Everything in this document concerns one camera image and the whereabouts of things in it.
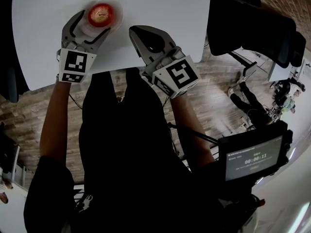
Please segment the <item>black chair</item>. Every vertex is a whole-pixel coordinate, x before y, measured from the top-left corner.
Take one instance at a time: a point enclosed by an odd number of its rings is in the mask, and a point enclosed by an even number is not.
[[[282,68],[289,63],[301,66],[306,45],[292,19],[236,0],[210,0],[207,37],[213,55],[243,47],[266,55]]]
[[[10,102],[18,102],[18,96],[29,88],[19,65],[12,29],[12,0],[4,2],[5,58],[0,67],[0,94]]]

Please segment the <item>sneaker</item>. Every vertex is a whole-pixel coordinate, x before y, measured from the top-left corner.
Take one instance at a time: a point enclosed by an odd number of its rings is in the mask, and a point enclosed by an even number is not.
[[[237,84],[241,84],[242,82],[245,82],[245,77],[241,76],[240,79],[237,81]]]
[[[230,97],[234,93],[232,87],[229,87],[228,96]]]
[[[270,85],[270,89],[275,88],[275,82]]]

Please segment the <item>person in black pants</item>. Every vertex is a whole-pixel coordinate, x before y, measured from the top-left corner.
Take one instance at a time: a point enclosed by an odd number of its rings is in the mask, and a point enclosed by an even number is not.
[[[264,109],[261,103],[258,102],[256,96],[248,89],[245,83],[245,77],[240,78],[238,81],[241,91],[246,96],[249,104],[243,102],[234,92],[232,87],[228,90],[228,95],[232,102],[250,118],[252,124],[256,129],[262,128],[273,121]]]
[[[79,134],[85,193],[77,205],[66,168],[71,83],[56,82],[24,209],[27,232],[218,230],[223,206],[208,181],[206,166],[214,162],[208,142],[178,131],[190,172],[173,150],[156,92],[137,68],[127,69],[126,81],[118,103],[110,73],[92,76]],[[176,125],[205,133],[187,93],[171,106]]]

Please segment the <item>display screen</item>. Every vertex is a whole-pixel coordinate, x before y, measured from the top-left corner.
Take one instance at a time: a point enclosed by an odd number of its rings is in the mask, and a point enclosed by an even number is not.
[[[225,180],[234,180],[265,170],[277,163],[282,136],[226,155]]]

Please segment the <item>red apple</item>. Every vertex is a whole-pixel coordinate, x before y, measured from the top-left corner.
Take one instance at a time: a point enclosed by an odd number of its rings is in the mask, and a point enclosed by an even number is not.
[[[113,8],[107,3],[93,6],[88,13],[88,21],[94,27],[105,27],[113,21]]]

